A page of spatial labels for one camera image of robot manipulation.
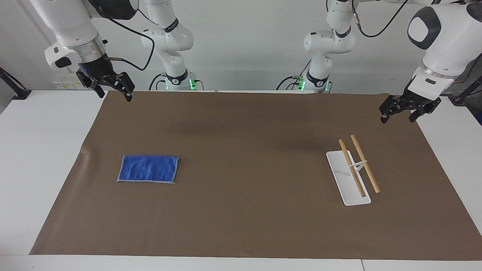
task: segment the wall socket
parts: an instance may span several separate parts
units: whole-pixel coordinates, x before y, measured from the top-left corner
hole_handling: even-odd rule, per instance
[[[74,72],[55,75],[52,83],[58,90],[87,90]]]

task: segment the folded cloth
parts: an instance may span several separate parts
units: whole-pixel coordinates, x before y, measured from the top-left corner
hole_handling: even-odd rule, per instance
[[[173,156],[124,156],[117,181],[174,183],[178,164]]]

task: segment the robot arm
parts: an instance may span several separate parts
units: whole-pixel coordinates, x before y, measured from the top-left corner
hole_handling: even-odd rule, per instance
[[[408,37],[426,54],[403,95],[389,96],[380,106],[382,122],[405,110],[415,110],[411,122],[433,112],[440,93],[482,53],[481,33],[482,2],[434,5],[418,11],[408,27]]]
[[[117,74],[112,63],[106,60],[104,41],[91,23],[92,7],[85,0],[31,0],[44,23],[54,32],[57,42],[45,50],[45,57],[53,69],[80,67],[77,76],[85,87],[90,87],[104,96],[101,85],[110,86],[132,99],[134,84],[122,72]],[[130,19],[137,11],[138,1],[119,0],[115,4],[105,0],[89,0],[102,16],[115,19]]]
[[[144,34],[155,41],[155,54],[161,59],[167,77],[169,90],[195,89],[193,74],[186,68],[184,59],[178,51],[192,48],[194,38],[174,14],[171,0],[145,0],[150,20],[158,25],[144,30]],[[149,48],[151,43],[142,38],[142,43]]]
[[[355,0],[356,8],[360,2],[374,0]],[[404,0],[384,0],[402,4]],[[408,4],[430,5],[433,0],[408,0]],[[304,74],[305,89],[323,91],[328,82],[332,61],[328,54],[351,52],[355,46],[355,36],[351,29],[353,9],[351,0],[330,0],[326,23],[331,31],[315,31],[306,35],[305,50],[311,55],[311,66]]]

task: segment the brown mat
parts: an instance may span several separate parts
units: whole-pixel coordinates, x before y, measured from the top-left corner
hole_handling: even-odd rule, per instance
[[[482,260],[418,125],[380,123],[386,97],[109,92],[30,254]],[[325,156],[343,138],[358,160],[350,134],[369,205],[343,205]],[[116,183],[137,154],[180,157],[176,184]]]

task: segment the chopstick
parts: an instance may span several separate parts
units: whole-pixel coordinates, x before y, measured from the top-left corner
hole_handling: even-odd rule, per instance
[[[345,155],[345,158],[348,163],[348,167],[350,168],[351,174],[353,175],[353,178],[355,179],[355,182],[357,184],[358,190],[360,191],[360,195],[362,198],[366,197],[365,191],[363,190],[362,184],[360,183],[360,180],[358,179],[357,172],[355,171],[355,168],[352,166],[352,162],[350,159],[350,155],[348,154],[347,146],[345,146],[345,143],[343,142],[342,139],[340,139],[338,142],[340,142],[341,149],[343,150],[343,153]]]
[[[353,144],[355,145],[355,148],[357,149],[358,155],[360,156],[360,159],[362,161],[365,161],[365,155],[363,154],[363,151],[360,148],[360,145],[358,144],[358,140],[355,137],[355,135],[351,135],[351,140],[353,141]],[[373,175],[372,170],[370,169],[370,166],[368,165],[368,162],[363,162],[363,165],[365,166],[366,173],[370,179],[370,182],[372,183],[373,189],[375,189],[375,193],[380,193],[380,187],[378,187],[378,183],[375,180],[375,176]]]

